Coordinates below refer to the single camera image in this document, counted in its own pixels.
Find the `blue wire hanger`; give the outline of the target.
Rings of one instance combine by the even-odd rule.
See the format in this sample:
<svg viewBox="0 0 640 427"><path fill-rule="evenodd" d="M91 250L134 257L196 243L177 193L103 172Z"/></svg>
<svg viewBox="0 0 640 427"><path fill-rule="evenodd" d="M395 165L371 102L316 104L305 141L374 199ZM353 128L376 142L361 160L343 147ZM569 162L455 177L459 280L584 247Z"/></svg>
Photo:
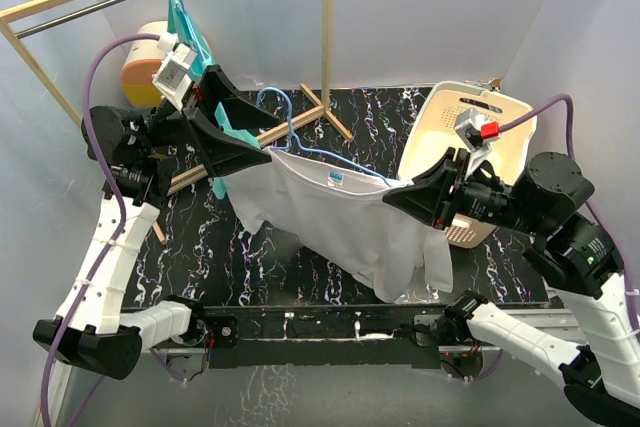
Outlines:
<svg viewBox="0 0 640 427"><path fill-rule="evenodd" d="M184 0L169 0L168 30L197 53L202 68L212 64L211 51L188 13Z"/></svg>
<svg viewBox="0 0 640 427"><path fill-rule="evenodd" d="M264 97L266 96L266 94L268 92L273 92L275 93L277 96L281 97L287 106L287 116L286 116L286 145L284 147L276 147L276 150L283 150L283 151L291 151L293 147L296 147L299 151L304 152L304 153L308 153L308 154L317 154L317 155L322 155L325 157L329 157L332 158L334 160L337 160L339 162L342 162L346 165L348 165L351 168L354 168L356 170L359 170L363 173L366 173L368 175L377 177L379 179L381 179L384 184L388 187L391 187L392 184L390 183L390 180L386 177L384 177L383 175L367 168L364 167L362 165L359 165L345 157L342 157L336 153L330 152L330 151L326 151L326 150L322 150L322 149L317 149L317 148L309 148L309 147L305 147L302 142L300 137L298 136L298 134L295 132L295 129L293 127L293 104L291 101L291 98L282 90L276 88L276 87L265 87L262 90L259 91L258 95L257 95L257 99L256 99L256 105L259 106L261 104L261 102L264 100Z"/></svg>

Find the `white t shirt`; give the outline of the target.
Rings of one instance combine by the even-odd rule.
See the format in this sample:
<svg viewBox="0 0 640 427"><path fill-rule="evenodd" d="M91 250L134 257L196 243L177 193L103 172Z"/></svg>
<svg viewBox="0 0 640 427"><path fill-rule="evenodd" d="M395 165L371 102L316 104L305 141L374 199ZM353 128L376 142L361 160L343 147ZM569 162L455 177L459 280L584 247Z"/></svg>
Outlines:
<svg viewBox="0 0 640 427"><path fill-rule="evenodd" d="M393 303L423 269L425 284L453 289L445 234L384 203L397 181L267 149L271 160L224 177L232 208L245 230L262 224L298 237Z"/></svg>

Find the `teal t shirt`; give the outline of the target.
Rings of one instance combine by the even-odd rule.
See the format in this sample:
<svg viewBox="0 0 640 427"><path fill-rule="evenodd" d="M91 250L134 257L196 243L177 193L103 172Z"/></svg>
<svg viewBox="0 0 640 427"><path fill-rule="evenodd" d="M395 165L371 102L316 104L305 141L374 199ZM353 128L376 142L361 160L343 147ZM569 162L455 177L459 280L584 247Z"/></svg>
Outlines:
<svg viewBox="0 0 640 427"><path fill-rule="evenodd" d="M214 64L214 59L195 21L187 13L182 0L169 0L167 31L175 34L181 43L187 44L196 52L196 59L191 64L189 76L193 81L200 80L205 68ZM248 130L232 127L221 102L218 103L215 109L210 108L210 111L224 133L252 147L260 148L258 139Z"/></svg>

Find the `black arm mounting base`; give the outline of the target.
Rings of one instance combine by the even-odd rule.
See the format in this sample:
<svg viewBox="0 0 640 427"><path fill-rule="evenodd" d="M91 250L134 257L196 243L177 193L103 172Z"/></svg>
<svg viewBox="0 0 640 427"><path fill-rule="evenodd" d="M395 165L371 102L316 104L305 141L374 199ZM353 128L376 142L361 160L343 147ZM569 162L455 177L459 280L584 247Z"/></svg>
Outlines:
<svg viewBox="0 0 640 427"><path fill-rule="evenodd" d="M169 347L201 349L211 369L258 365L404 365L481 375L499 354L473 341L439 339L435 305L206 307Z"/></svg>

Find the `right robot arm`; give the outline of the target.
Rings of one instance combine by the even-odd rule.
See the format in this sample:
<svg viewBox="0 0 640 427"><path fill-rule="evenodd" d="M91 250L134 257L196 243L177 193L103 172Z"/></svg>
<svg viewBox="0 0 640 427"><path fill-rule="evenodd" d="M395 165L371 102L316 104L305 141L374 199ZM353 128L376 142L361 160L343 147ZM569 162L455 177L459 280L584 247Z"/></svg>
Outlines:
<svg viewBox="0 0 640 427"><path fill-rule="evenodd" d="M543 152L513 185L489 163L468 174L469 152L448 149L385 203L435 229L463 215L529 235L524 257L572 312L583 343L556 338L466 291L422 328L440 342L492 344L551 379L601 426L639 422L639 326L627 310L622 257L608 232L580 213L594 193L568 155Z"/></svg>

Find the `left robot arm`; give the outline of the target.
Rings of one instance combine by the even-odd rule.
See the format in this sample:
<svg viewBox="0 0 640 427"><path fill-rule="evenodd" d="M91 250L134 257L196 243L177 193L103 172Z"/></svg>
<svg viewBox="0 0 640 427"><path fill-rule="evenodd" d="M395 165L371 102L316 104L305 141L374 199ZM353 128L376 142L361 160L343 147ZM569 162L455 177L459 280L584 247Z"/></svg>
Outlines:
<svg viewBox="0 0 640 427"><path fill-rule="evenodd" d="M133 314L121 311L142 244L169 195L174 158L168 147L192 146L210 177L265 164L264 151L234 138L215 118L224 108L234 129L271 128L278 118L236 89L220 66L186 84L176 108L167 99L149 110L96 105L82 125L88 156L103 158L112 176L85 260L54 317L36 323L33 339L56 360L117 380L142 352L173 337L200 343L207 323L198 301L172 295Z"/></svg>

